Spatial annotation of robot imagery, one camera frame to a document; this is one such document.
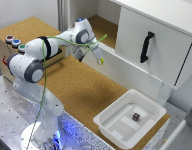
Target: green cable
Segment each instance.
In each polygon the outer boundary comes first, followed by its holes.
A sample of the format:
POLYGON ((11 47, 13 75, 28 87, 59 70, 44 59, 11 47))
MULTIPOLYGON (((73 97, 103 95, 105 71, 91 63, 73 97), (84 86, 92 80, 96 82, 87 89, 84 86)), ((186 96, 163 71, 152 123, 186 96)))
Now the green cable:
MULTIPOLYGON (((65 39, 62 39, 62 38, 59 38, 59 37, 51 37, 49 36, 48 38, 57 38, 57 39, 60 39, 60 40, 63 40, 63 41, 66 41, 68 43, 71 43, 71 44, 74 44, 74 45, 78 45, 78 46, 90 46, 89 49, 86 51, 86 53, 84 54, 84 56, 91 50, 91 48, 97 44, 98 42, 101 42, 102 40, 104 40, 105 38, 107 37, 107 34, 105 34, 102 38, 100 38, 97 42, 95 43, 91 43, 91 44, 77 44, 77 43, 74 43, 74 42, 70 42, 70 41, 67 41, 65 39)), ((37 120, 40 116, 40 112, 41 112, 41 109, 42 109, 42 105, 43 105, 43 100, 44 100, 44 95, 45 95, 45 89, 46 89, 46 83, 47 83, 47 69, 46 69, 46 60, 45 60, 45 52, 44 52, 44 41, 42 43, 42 53, 43 53, 43 59, 44 59, 44 68, 45 68, 45 84, 44 84, 44 89, 43 89, 43 95, 42 95, 42 100, 41 100, 41 105, 40 105, 40 109, 39 109, 39 112, 38 112, 38 115, 36 117, 36 120, 35 120, 35 123, 34 123, 34 126, 33 126, 33 129, 32 129, 32 132, 31 132, 31 135, 30 135, 30 138, 29 138, 29 142, 28 142, 28 145, 27 145, 27 148, 26 150, 28 150, 29 148, 29 144, 30 144, 30 141, 31 141, 31 137, 32 137, 32 134, 33 134, 33 131, 34 131, 34 128, 36 126, 36 123, 37 123, 37 120)))
POLYGON ((42 44, 42 53, 43 53, 44 68, 45 68, 45 84, 44 84, 44 89, 43 89, 43 95, 42 95, 42 101, 41 101, 40 109, 39 109, 38 115, 37 115, 37 117, 36 117, 36 121, 35 121, 35 123, 34 123, 34 126, 33 126, 33 129, 32 129, 32 132, 31 132, 31 135, 30 135, 29 142, 28 142, 28 145, 27 145, 26 150, 28 150, 28 148, 29 148, 29 143, 30 143, 30 141, 31 141, 31 137, 32 137, 34 128, 35 128, 36 123, 37 123, 37 120, 38 120, 38 118, 39 118, 39 116, 40 116, 40 112, 41 112, 41 109, 42 109, 42 106, 43 106, 43 100, 44 100, 44 96, 45 96, 46 84, 47 84, 47 69, 46 69, 46 60, 45 60, 45 52, 44 52, 44 41, 43 41, 43 44, 42 44))

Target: black handle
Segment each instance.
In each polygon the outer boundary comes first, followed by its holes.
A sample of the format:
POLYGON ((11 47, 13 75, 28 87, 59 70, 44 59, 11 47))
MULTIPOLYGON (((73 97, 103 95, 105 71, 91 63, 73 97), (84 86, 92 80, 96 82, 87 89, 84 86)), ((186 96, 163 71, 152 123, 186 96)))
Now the black handle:
POLYGON ((142 53, 140 56, 140 63, 144 63, 145 61, 148 60, 148 57, 146 56, 147 54, 147 49, 149 46, 149 39, 153 38, 155 36, 154 33, 152 32, 148 32, 148 36, 145 38, 144 44, 143 44, 143 49, 142 49, 142 53))

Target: drawer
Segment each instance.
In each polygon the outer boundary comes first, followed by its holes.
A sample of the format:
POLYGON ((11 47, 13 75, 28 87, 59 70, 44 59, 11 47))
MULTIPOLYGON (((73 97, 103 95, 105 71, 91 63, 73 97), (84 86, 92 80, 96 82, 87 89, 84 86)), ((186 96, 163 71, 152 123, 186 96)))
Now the drawer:
POLYGON ((192 44, 192 37, 122 7, 115 52, 152 75, 175 85, 192 44), (140 63, 148 32, 148 60, 140 63))

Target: brown countertop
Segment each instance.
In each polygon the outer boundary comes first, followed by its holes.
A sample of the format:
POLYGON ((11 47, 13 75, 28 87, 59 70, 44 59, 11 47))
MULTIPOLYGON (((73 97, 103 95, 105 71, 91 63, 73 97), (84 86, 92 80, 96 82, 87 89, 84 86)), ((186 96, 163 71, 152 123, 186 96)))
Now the brown countertop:
MULTIPOLYGON (((90 19, 90 22, 98 22, 100 18, 95 17, 95 19, 96 20, 94 20, 93 17, 90 19)), ((98 38, 100 35, 105 34, 105 30, 103 30, 104 26, 100 27, 102 28, 101 30, 97 28, 100 34, 94 31, 98 38)), ((5 41, 7 35, 14 35, 20 39, 22 43, 26 44, 38 36, 53 36, 59 33, 58 30, 32 17, 1 29, 0 39, 5 41)), ((114 43, 112 43, 111 47, 115 45, 116 39, 114 38, 113 41, 114 43)), ((87 66, 85 63, 79 63, 78 60, 72 56, 50 66, 47 72, 47 88, 61 100, 65 106, 65 110, 115 149, 119 149, 100 133, 98 126, 93 123, 93 118, 123 95, 127 89, 87 66)), ((168 119, 169 115, 166 114, 133 150, 142 149, 168 119)))

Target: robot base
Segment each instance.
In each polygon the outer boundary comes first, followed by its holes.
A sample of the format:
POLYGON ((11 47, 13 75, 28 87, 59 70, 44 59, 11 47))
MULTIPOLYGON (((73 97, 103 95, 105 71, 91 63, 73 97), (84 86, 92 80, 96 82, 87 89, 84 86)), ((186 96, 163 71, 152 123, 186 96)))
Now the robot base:
MULTIPOLYGON (((37 122, 36 123, 36 126, 34 128, 34 131, 38 128, 38 126, 40 125, 40 122, 37 122)), ((33 129, 33 126, 34 124, 31 124, 30 126, 28 126, 21 134, 21 137, 20 137, 20 149, 21 150, 45 150, 45 147, 42 146, 40 148, 38 148, 38 145, 36 145, 36 143, 33 141, 33 139, 30 141, 29 143, 29 147, 27 149, 27 146, 28 146, 28 142, 29 142, 29 138, 30 138, 30 135, 31 135, 31 131, 33 129)), ((61 137, 60 137, 60 149, 62 149, 65 145, 65 137, 63 137, 63 135, 61 134, 61 137)))

